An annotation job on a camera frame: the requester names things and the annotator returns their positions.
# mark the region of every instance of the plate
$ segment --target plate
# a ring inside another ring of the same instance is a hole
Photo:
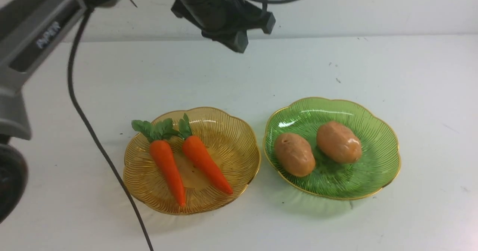
[[[186,113],[193,134],[206,145],[213,160],[227,178],[234,193],[226,195],[214,188],[181,152],[183,140],[169,140],[186,190],[186,207],[179,207],[149,154],[149,142],[136,135],[126,147],[123,181],[133,195],[150,208],[170,215],[191,215],[216,210],[237,199],[256,176],[261,155],[256,136],[244,120],[230,116],[217,108],[194,108],[161,115],[152,123],[172,118],[177,129]]]
[[[355,164],[337,164],[316,145],[318,127],[328,121],[349,127],[362,142],[362,157]],[[292,132],[312,146],[316,168],[305,177],[287,173],[274,153],[275,139]],[[263,141],[270,164],[294,187],[320,197],[356,200],[374,195],[400,171],[399,143],[395,132],[363,106],[346,100],[309,97],[275,112],[266,124]]]

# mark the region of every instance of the carrot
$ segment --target carrot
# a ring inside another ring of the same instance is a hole
[[[148,121],[133,120],[133,130],[142,133],[150,142],[150,155],[158,168],[161,170],[171,194],[181,207],[186,206],[186,194],[184,193],[183,180],[174,162],[173,151],[166,141],[179,132],[173,129],[173,120],[168,118],[153,126]]]
[[[222,174],[221,169],[213,161],[202,140],[193,135],[186,114],[184,114],[182,120],[179,120],[179,136],[184,139],[183,153],[193,162],[194,166],[200,169],[218,190],[232,195],[232,188]]]

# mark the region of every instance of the plastic vegetable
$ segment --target plastic vegetable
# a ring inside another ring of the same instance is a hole
[[[179,120],[178,136],[184,139],[183,153],[193,162],[194,166],[200,169],[218,190],[232,195],[232,188],[222,174],[221,169],[213,161],[202,140],[193,135],[186,114],[184,114],[182,120]]]
[[[183,180],[174,162],[171,146],[166,141],[179,134],[173,129],[173,120],[168,118],[154,126],[148,121],[133,120],[131,126],[133,130],[142,133],[148,139],[150,155],[164,175],[169,190],[181,207],[186,206]]]

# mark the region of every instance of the green carrot top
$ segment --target green carrot top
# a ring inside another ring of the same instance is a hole
[[[186,138],[193,135],[193,132],[191,131],[191,126],[189,125],[189,118],[186,115],[186,113],[183,115],[183,118],[179,120],[178,126],[179,126],[179,134],[177,136],[186,140]]]
[[[149,121],[133,120],[131,126],[133,130],[142,133],[150,143],[155,140],[168,140],[172,136],[179,135],[179,132],[173,128],[172,118],[166,118],[155,125]]]

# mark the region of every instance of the table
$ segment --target table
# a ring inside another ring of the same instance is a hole
[[[136,216],[66,89],[70,44],[24,88],[33,139],[13,140],[30,178],[0,225],[6,251],[147,250]],[[156,250],[478,250],[478,35],[252,40],[244,55],[210,41],[89,42],[75,90],[119,171],[130,120],[214,106],[262,144],[277,109],[307,96],[360,103],[394,128],[401,172],[372,198],[299,192],[263,155],[246,192],[187,217],[138,207]]]

